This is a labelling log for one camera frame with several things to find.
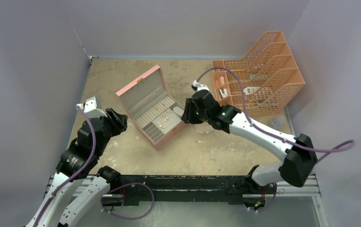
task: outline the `pink jewelry box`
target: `pink jewelry box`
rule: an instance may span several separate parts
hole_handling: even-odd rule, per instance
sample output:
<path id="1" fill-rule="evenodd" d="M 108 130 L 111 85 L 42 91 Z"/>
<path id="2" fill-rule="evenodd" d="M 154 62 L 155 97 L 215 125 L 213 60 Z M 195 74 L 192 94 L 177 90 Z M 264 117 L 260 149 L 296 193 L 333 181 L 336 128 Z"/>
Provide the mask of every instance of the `pink jewelry box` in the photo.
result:
<path id="1" fill-rule="evenodd" d="M 116 94 L 136 128 L 156 150 L 186 127 L 180 119 L 181 114 L 174 111 L 174 108 L 176 112 L 179 112 L 179 108 L 184 111 L 184 108 L 167 93 L 159 65 L 137 77 Z"/>

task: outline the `white wall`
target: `white wall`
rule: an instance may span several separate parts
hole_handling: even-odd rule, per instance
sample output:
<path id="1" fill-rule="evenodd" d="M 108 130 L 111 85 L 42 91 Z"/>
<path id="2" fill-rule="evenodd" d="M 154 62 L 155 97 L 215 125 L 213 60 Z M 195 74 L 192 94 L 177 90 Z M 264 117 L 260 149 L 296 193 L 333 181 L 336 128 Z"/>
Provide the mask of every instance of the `white wall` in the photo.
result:
<path id="1" fill-rule="evenodd" d="M 330 226 L 361 226 L 361 1 L 311 0 L 289 45 L 306 81 L 290 103 L 297 132 L 314 146 L 357 146 L 319 164 Z"/>
<path id="2" fill-rule="evenodd" d="M 0 227 L 27 224 L 41 204 L 87 72 L 57 0 L 0 0 Z"/>
<path id="3" fill-rule="evenodd" d="M 65 0 L 88 55 L 244 56 L 268 30 L 289 37 L 308 0 Z"/>

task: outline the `beige table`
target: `beige table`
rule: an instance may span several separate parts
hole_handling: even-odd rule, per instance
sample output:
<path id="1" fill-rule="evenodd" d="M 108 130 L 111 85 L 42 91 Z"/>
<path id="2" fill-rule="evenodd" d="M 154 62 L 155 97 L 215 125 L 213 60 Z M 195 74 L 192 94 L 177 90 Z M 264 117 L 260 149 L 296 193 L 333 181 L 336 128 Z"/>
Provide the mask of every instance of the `beige table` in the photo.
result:
<path id="1" fill-rule="evenodd" d="M 154 65 L 162 68 L 169 94 L 181 104 L 193 94 L 190 87 L 193 80 L 212 67 L 211 61 L 94 59 L 81 101 L 97 96 L 103 109 L 111 107 L 125 114 L 116 91 Z M 213 89 L 210 74 L 201 82 Z M 280 116 L 285 123 L 280 131 L 290 133 L 284 113 Z M 271 118 L 261 117 L 256 120 L 268 124 Z M 83 121 L 83 117 L 78 114 L 71 139 L 76 137 Z M 90 173 L 95 174 L 100 167 L 110 166 L 122 174 L 245 175 L 256 164 L 275 161 L 277 158 L 274 155 L 246 139 L 222 131 L 201 135 L 192 126 L 182 130 L 161 150 L 156 151 L 129 120 L 127 131 L 111 138 L 98 165 Z"/>

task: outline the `cable clip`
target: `cable clip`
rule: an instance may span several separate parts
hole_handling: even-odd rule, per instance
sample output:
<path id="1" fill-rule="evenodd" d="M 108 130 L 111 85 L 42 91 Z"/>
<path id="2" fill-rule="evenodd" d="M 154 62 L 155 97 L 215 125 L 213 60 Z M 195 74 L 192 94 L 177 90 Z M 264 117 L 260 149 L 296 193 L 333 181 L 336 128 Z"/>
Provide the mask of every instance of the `cable clip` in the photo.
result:
<path id="1" fill-rule="evenodd" d="M 79 103 L 79 104 L 76 104 L 76 106 L 80 107 L 80 110 L 84 110 L 84 104 Z"/>
<path id="2" fill-rule="evenodd" d="M 56 194 L 54 195 L 53 192 L 51 192 L 51 194 L 49 195 L 49 198 L 53 199 L 56 197 Z"/>
<path id="3" fill-rule="evenodd" d="M 252 210 L 250 207 L 247 207 L 247 212 L 252 212 L 252 213 L 254 213 L 255 215 L 258 214 L 258 210 Z"/>
<path id="4" fill-rule="evenodd" d="M 193 88 L 193 90 L 196 91 L 196 92 L 197 92 L 197 91 L 201 91 L 201 90 L 210 91 L 205 84 L 200 84 L 200 83 L 197 82 L 196 80 L 193 81 L 192 88 Z"/>

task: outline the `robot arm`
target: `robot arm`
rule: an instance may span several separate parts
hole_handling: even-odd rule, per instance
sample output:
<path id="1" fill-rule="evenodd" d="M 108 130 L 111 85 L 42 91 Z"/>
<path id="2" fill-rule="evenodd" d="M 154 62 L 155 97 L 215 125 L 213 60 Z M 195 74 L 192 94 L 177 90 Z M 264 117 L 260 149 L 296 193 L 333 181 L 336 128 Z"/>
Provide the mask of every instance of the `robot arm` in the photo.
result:
<path id="1" fill-rule="evenodd" d="M 108 193 L 111 184 L 101 176 L 92 178 L 90 184 L 78 197 L 71 202 L 61 214 L 59 223 L 62 226 L 77 226 L 83 215 L 93 206 L 101 197 Z"/>
<path id="2" fill-rule="evenodd" d="M 259 186 L 279 181 L 286 181 L 296 187 L 303 186 L 317 163 L 315 153 L 304 151 L 283 140 L 271 137 L 253 127 L 253 124 L 272 134 L 281 135 L 289 141 L 312 148 L 311 139 L 308 136 L 301 134 L 296 138 L 252 119 L 250 123 L 241 110 L 234 106 L 220 106 L 206 85 L 195 81 L 192 88 L 196 92 L 192 98 L 186 100 L 182 121 L 191 124 L 207 122 L 214 129 L 246 138 L 274 154 L 280 162 L 255 166 L 250 171 L 251 179 Z"/>
<path id="3" fill-rule="evenodd" d="M 95 97 L 87 99 L 85 104 L 78 104 L 80 109 L 84 110 L 86 116 L 90 119 L 90 122 L 94 128 L 96 145 L 95 152 L 90 157 L 93 147 L 92 132 L 90 126 L 84 122 L 82 127 L 77 132 L 77 138 L 75 138 L 69 145 L 69 148 L 61 155 L 61 160 L 56 167 L 56 173 L 53 183 L 49 189 L 41 207 L 38 209 L 31 221 L 26 225 L 27 227 L 33 226 L 58 226 L 60 220 L 70 219 L 69 211 L 64 213 L 66 206 L 70 202 L 73 193 L 78 186 L 81 185 L 84 178 L 87 177 L 90 170 L 98 163 L 99 157 L 102 156 L 108 141 L 113 136 L 117 136 L 127 129 L 127 116 L 116 113 L 111 108 L 106 109 L 106 112 L 98 108 Z M 85 168 L 77 173 L 86 161 L 90 158 L 90 162 Z M 67 182 L 61 189 L 57 190 L 57 187 L 66 182 L 71 176 L 77 173 L 77 176 L 72 181 Z M 76 213 L 77 205 L 84 203 L 88 206 L 92 198 L 96 195 L 99 196 L 99 192 L 107 192 L 103 183 L 100 186 L 95 186 L 95 189 L 90 189 L 91 193 L 86 193 L 80 200 L 76 200 L 73 205 L 67 207 L 67 209 L 73 210 L 73 215 Z"/>

